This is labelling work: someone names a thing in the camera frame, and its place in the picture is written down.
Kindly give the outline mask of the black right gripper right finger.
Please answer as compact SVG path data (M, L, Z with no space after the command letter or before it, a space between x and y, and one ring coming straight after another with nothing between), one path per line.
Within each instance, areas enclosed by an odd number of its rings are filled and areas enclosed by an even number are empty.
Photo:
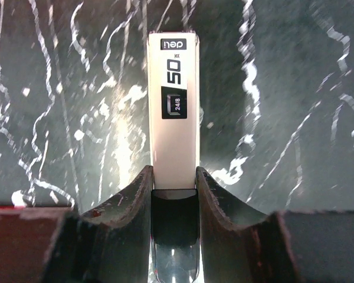
M205 282L300 282L281 216L266 216L196 170Z

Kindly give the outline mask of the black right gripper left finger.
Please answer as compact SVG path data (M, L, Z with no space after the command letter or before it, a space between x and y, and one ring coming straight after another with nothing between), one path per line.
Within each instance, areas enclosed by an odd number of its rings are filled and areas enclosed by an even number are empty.
M147 282L153 167L83 215L58 220L43 282Z

